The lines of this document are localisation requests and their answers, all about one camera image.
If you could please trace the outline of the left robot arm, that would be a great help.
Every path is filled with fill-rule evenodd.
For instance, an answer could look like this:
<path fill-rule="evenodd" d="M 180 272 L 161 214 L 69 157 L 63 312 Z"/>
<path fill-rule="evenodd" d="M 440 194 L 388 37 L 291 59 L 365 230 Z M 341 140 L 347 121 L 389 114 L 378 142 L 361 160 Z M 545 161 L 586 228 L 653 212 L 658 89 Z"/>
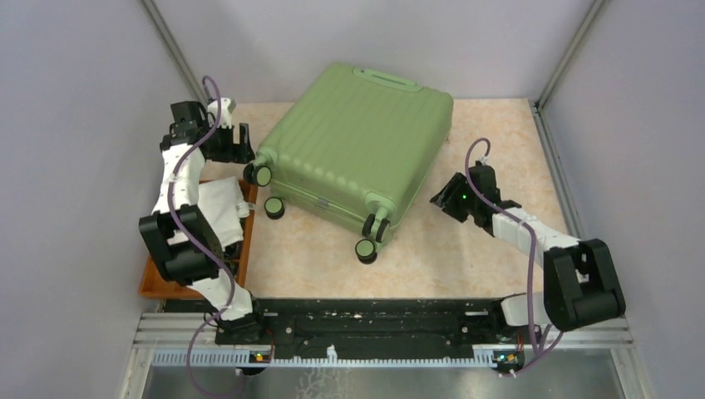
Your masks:
<path fill-rule="evenodd" d="M 266 321 L 254 313 L 251 293 L 239 286 L 225 263 L 224 244 L 198 206 L 201 172 L 207 160 L 244 163 L 233 142 L 233 100 L 174 103 L 174 118 L 160 143 L 164 175 L 151 214 L 139 231 L 160 276 L 200 293 L 216 308 L 213 321 L 246 343 L 265 336 Z"/>

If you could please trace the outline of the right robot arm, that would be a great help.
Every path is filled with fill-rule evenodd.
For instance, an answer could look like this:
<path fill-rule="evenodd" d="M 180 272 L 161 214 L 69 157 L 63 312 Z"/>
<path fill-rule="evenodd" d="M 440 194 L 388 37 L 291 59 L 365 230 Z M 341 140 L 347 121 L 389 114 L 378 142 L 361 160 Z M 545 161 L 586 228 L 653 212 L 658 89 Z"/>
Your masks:
<path fill-rule="evenodd" d="M 430 202 L 460 223 L 471 219 L 543 270 L 542 291 L 499 301 L 500 311 L 487 320 L 488 333 L 497 342 L 510 342 L 529 322 L 568 332 L 625 314 L 608 245 L 563 234 L 514 200 L 502 199 L 491 166 L 476 163 L 465 174 L 455 173 Z"/>

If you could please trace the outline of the green suitcase blue lining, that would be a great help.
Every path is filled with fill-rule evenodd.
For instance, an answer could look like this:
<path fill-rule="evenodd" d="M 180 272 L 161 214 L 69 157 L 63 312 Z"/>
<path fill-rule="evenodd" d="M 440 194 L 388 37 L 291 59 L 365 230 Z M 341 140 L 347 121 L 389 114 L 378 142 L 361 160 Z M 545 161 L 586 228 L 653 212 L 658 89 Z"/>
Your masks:
<path fill-rule="evenodd" d="M 304 209 L 357 234 L 357 259 L 371 264 L 446 143 L 453 108 L 447 92 L 331 63 L 263 138 L 244 179 L 269 187 L 269 218 Z"/>

